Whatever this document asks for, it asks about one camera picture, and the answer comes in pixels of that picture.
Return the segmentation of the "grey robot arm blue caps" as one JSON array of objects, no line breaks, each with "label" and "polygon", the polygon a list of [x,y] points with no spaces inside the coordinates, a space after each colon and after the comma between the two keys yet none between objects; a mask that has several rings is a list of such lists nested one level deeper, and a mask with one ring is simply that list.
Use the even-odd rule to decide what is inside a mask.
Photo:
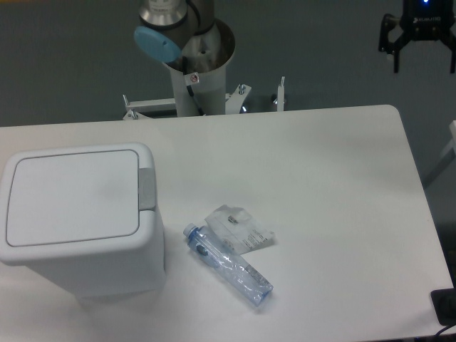
[{"label": "grey robot arm blue caps", "polygon": [[[183,73],[204,73],[223,66],[234,53],[234,38],[223,37],[213,1],[144,1],[134,40],[156,61]],[[399,70],[400,51],[411,41],[441,41],[455,50],[453,1],[404,1],[401,16],[385,14],[378,50],[393,56]]]}]

